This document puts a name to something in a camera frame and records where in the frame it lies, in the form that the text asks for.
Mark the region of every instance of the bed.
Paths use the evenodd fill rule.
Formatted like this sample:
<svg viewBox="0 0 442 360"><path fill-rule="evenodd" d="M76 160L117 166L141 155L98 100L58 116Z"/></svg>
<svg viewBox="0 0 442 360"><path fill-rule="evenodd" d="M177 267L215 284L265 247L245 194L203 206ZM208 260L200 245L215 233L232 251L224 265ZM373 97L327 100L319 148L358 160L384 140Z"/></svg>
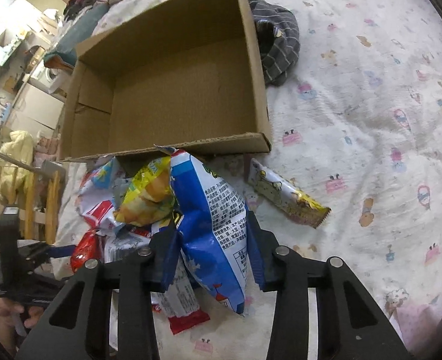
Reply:
<svg viewBox="0 0 442 360"><path fill-rule="evenodd" d="M428 0L266 1L295 14L301 51L287 81L267 88L273 149L256 157L332 212L316 230L298 225L244 183L242 156L210 166L281 244L342 257L416 353L442 317L442 20ZM70 166L58 244L87 230L74 212L84 171ZM274 293L249 275L244 316L197 294L209 322L173 336L155 316L161 358L265 358Z"/></svg>

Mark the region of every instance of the open empty cardboard box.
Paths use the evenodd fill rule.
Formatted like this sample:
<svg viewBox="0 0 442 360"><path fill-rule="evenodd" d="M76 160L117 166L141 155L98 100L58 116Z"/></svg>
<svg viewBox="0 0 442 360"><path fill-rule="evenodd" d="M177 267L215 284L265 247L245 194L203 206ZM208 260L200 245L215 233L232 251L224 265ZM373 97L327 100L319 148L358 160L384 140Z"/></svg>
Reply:
<svg viewBox="0 0 442 360"><path fill-rule="evenodd" d="M270 150L248 0L168 0L76 50L62 158Z"/></svg>

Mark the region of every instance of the striped cloth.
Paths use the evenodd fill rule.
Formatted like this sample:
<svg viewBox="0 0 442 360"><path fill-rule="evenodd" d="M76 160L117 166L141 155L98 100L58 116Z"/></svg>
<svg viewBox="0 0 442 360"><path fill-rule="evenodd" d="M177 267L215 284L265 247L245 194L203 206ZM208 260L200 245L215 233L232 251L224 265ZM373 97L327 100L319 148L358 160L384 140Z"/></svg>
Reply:
<svg viewBox="0 0 442 360"><path fill-rule="evenodd" d="M249 0L256 25L264 82L275 86L287 79L287 70L299 59L299 28L287 9L264 0Z"/></svg>

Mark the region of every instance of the blue and white chip bag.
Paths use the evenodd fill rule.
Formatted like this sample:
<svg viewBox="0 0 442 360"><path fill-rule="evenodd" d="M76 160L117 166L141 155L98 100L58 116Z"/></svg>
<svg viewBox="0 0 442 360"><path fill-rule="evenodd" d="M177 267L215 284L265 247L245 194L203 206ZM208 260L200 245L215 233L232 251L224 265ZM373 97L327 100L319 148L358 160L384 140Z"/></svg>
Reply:
<svg viewBox="0 0 442 360"><path fill-rule="evenodd" d="M178 231L186 267L218 302L242 314L247 274L244 198L189 153L166 150L171 154L171 188L184 215Z"/></svg>

